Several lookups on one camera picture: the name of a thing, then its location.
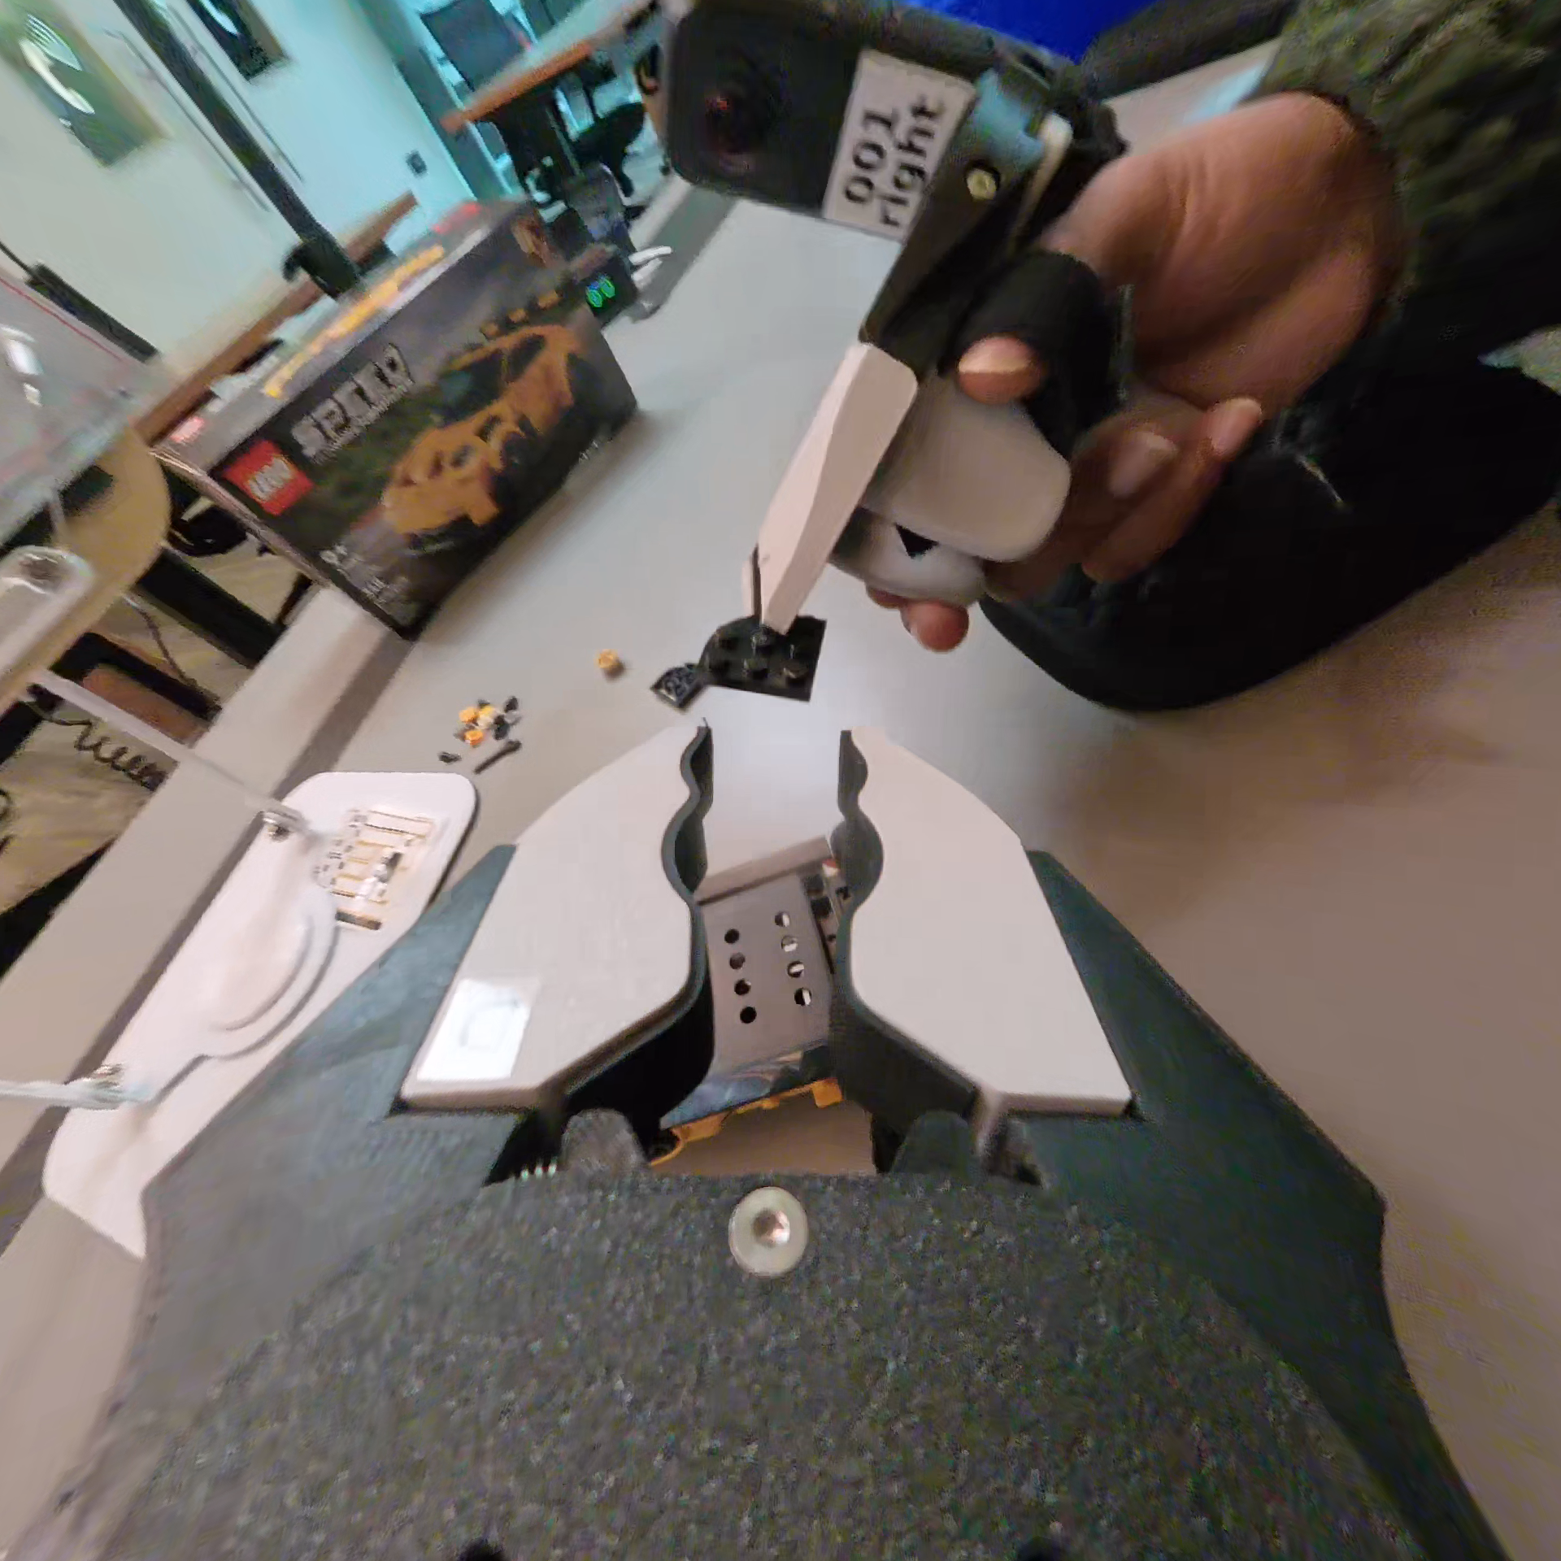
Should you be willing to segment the lego set box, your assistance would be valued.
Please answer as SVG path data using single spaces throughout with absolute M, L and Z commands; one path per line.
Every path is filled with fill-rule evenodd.
M 571 278 L 595 239 L 468 201 L 154 454 L 403 640 L 636 417 Z

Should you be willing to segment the yellow lego car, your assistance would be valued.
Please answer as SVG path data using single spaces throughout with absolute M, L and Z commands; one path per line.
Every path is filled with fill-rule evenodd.
M 714 1058 L 663 1118 L 654 1166 L 792 1101 L 842 1104 L 829 1032 L 834 947 L 849 900 L 823 837 L 706 878 L 697 904 L 712 965 Z

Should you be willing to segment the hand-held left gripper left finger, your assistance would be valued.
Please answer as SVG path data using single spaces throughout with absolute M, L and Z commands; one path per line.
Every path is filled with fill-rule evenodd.
M 714 1058 L 697 909 L 714 792 L 708 727 L 654 735 L 515 841 L 400 1086 L 407 1110 L 613 1110 L 643 1140 Z

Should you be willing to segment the pile of small lego parts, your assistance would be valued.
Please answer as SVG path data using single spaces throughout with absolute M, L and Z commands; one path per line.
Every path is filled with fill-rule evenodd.
M 507 696 L 498 701 L 478 699 L 459 711 L 452 742 L 437 753 L 440 768 L 468 766 L 474 770 L 505 738 L 520 742 L 520 699 Z

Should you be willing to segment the person's right forearm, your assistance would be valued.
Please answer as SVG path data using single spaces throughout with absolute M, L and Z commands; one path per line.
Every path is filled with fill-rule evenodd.
M 1303 4 L 1227 112 L 1288 92 L 1375 142 L 1407 242 L 1377 317 L 1318 382 L 1351 359 L 1422 372 L 1557 330 L 1557 3 Z

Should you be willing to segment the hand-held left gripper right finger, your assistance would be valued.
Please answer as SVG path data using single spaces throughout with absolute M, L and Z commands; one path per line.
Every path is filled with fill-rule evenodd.
M 833 1067 L 881 1131 L 1122 1119 L 1134 1091 L 1020 837 L 879 729 L 842 733 L 833 854 L 847 904 Z

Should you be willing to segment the white desk stand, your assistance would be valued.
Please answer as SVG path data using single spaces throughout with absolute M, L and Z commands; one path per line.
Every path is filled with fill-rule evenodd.
M 461 774 L 325 772 L 286 798 L 253 787 L 63 675 L 169 530 L 164 469 L 134 432 L 143 365 L 4 279 L 4 711 L 50 694 L 234 792 L 260 831 L 130 1015 L 108 1062 L 4 1101 L 67 1110 L 45 1194 L 143 1259 L 143 1192 L 435 900 L 478 811 Z M 353 807 L 433 815 L 409 904 L 381 932 L 340 926 L 310 867 Z

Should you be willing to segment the black light stand pole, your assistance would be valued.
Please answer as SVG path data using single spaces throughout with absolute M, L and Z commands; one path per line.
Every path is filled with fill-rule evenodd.
M 216 136 L 238 159 L 266 203 L 279 212 L 297 237 L 299 242 L 284 263 L 286 279 L 303 274 L 331 300 L 340 300 L 351 292 L 361 283 L 359 265 L 308 211 L 282 170 L 268 159 L 260 142 L 243 125 L 221 88 L 208 79 L 190 55 L 160 8 L 151 3 L 117 3 L 115 8 Z

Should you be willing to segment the black padded wrist rest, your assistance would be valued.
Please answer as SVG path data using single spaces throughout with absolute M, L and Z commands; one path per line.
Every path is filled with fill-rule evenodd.
M 1197 711 L 1371 625 L 1557 497 L 1559 396 L 1516 367 L 1338 370 L 1266 426 L 1191 530 L 1121 584 L 1072 569 L 991 627 L 1070 694 Z

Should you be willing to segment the black office chair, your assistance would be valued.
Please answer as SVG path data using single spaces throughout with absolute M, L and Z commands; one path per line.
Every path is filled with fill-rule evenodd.
M 624 205 L 626 218 L 634 220 L 643 212 L 636 205 L 636 186 L 628 173 L 628 157 L 634 142 L 645 131 L 647 112 L 643 103 L 628 88 L 619 88 L 619 77 L 610 64 L 591 58 L 567 73 L 587 110 L 587 123 L 580 131 L 569 131 L 559 120 L 558 99 L 565 81 L 556 88 L 539 92 L 531 99 L 530 116 L 541 136 L 541 151 L 535 155 L 533 186 L 541 205 L 565 203 L 563 175 L 556 153 L 569 147 L 580 170 L 604 168 Z

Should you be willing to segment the lego sticker sheet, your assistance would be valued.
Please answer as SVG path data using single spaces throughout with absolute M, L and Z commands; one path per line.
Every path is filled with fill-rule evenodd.
M 310 867 L 340 926 L 383 932 L 392 911 L 411 902 L 416 870 L 437 842 L 429 813 L 353 807 L 325 839 Z

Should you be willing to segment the black device green lights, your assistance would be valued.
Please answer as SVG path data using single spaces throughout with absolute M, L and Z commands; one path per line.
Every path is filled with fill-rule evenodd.
M 619 252 L 593 246 L 571 263 L 574 289 L 598 328 L 608 328 L 639 300 L 634 266 Z

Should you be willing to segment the dark studded lego plate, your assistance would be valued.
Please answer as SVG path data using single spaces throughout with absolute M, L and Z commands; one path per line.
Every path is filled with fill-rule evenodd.
M 788 631 L 758 618 L 719 627 L 697 660 L 712 688 L 808 703 L 825 645 L 827 623 L 801 616 Z

